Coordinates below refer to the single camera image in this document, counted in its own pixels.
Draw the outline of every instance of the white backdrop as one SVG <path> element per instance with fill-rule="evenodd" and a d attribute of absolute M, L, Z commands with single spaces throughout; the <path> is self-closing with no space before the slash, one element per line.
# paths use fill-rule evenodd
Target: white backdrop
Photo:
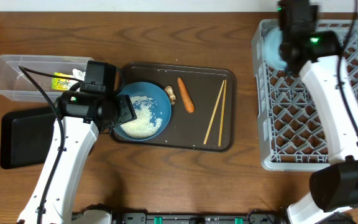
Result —
<path fill-rule="evenodd" d="M 353 0 L 319 2 L 321 12 L 353 10 Z M 0 0 L 0 11 L 267 12 L 276 5 L 276 0 Z"/>

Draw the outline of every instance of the orange carrot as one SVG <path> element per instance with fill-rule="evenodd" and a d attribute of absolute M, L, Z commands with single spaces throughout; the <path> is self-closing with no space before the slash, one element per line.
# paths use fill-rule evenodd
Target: orange carrot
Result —
<path fill-rule="evenodd" d="M 178 77 L 178 86 L 180 90 L 180 95 L 183 100 L 183 104 L 185 104 L 185 108 L 187 112 L 192 113 L 194 112 L 194 104 L 191 101 L 189 93 L 187 92 L 186 86 L 181 78 Z"/>

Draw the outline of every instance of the blue bowl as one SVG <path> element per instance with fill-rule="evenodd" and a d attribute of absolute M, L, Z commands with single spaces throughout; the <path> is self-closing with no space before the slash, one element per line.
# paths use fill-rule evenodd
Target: blue bowl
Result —
<path fill-rule="evenodd" d="M 160 87 L 147 82 L 131 83 L 124 86 L 119 94 L 129 95 L 129 97 L 147 96 L 153 98 L 156 104 L 150 109 L 153 114 L 153 118 L 150 122 L 154 123 L 155 119 L 161 118 L 162 123 L 156 133 L 146 138 L 133 138 L 125 133 L 120 126 L 113 129 L 118 135 L 131 141 L 145 141 L 156 137 L 167 126 L 169 119 L 171 118 L 171 102 L 169 101 L 167 94 Z M 139 105 L 134 105 L 134 109 L 139 110 Z"/>

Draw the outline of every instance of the wooden chopstick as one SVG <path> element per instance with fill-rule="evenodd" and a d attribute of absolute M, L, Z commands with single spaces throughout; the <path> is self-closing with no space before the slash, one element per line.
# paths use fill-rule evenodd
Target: wooden chopstick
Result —
<path fill-rule="evenodd" d="M 222 86 L 221 86 L 221 90 L 219 91 L 218 98 L 216 99 L 215 108 L 214 108 L 214 111 L 212 112 L 211 121 L 209 122 L 208 130 L 205 135 L 204 144 L 206 144 L 206 140 L 208 139 L 208 136 L 209 136 L 209 131 L 211 130 L 212 122 L 214 121 L 215 112 L 216 112 L 216 108 L 218 107 L 218 104 L 219 104 L 219 99 L 221 98 L 223 85 L 224 85 L 224 80 L 222 82 Z"/>
<path fill-rule="evenodd" d="M 227 80 L 225 80 L 225 81 L 224 81 L 223 102 L 222 102 L 222 113 L 221 113 L 221 129 L 219 130 L 219 143 L 218 143 L 218 146 L 221 146 L 221 143 L 222 143 L 223 117 L 224 117 L 224 103 L 226 102 L 226 83 L 227 83 Z"/>

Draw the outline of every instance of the black tray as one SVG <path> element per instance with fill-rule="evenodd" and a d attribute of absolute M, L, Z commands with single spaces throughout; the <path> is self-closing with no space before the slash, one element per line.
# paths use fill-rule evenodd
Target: black tray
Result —
<path fill-rule="evenodd" d="M 125 83 L 150 82 L 165 88 L 170 85 L 178 98 L 172 105 L 172 115 L 167 127 L 156 137 L 147 141 L 130 141 L 111 131 L 111 137 L 119 142 L 148 144 L 153 146 L 174 147 L 201 151 L 223 152 L 234 142 L 234 122 L 236 111 L 236 77 L 225 69 L 198 68 L 157 63 L 132 62 L 122 70 Z M 194 113 L 188 113 L 182 102 L 177 79 L 180 77 L 186 85 L 195 106 Z M 226 105 L 222 146 L 218 146 L 219 126 L 222 111 L 222 98 L 209 132 L 207 143 L 204 138 L 211 120 L 222 81 L 227 80 Z"/>

